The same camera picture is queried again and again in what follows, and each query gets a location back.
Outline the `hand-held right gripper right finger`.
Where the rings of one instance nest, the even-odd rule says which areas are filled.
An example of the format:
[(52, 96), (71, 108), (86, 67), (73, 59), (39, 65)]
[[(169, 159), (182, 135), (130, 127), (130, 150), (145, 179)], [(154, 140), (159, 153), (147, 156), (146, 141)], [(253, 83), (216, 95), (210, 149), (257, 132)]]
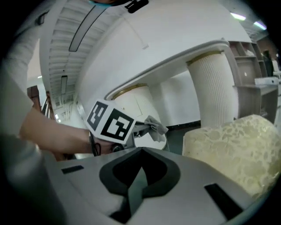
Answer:
[(217, 184), (242, 208), (232, 222), (246, 222), (261, 207), (242, 187), (208, 164), (171, 152), (155, 153), (175, 162), (180, 169), (177, 185), (162, 197), (144, 199), (130, 222), (227, 222), (219, 207), (205, 189)]

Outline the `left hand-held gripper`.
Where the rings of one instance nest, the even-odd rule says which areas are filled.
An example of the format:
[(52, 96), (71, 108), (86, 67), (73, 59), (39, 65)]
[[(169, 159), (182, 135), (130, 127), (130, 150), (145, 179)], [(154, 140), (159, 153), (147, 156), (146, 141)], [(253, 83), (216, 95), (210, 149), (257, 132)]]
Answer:
[(87, 119), (89, 140), (93, 154), (101, 154), (102, 146), (96, 140), (112, 142), (109, 152), (118, 152), (135, 147), (134, 138), (146, 134), (149, 124), (136, 121), (112, 102), (98, 99)]

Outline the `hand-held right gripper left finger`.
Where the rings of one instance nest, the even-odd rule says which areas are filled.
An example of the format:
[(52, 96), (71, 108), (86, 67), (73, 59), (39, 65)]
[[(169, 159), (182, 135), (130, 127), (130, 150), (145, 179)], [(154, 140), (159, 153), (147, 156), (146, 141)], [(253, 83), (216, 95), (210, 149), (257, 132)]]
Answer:
[(129, 222), (128, 193), (111, 193), (103, 184), (114, 160), (122, 162), (140, 148), (81, 160), (57, 162), (45, 153), (45, 168), (54, 191), (56, 222)]

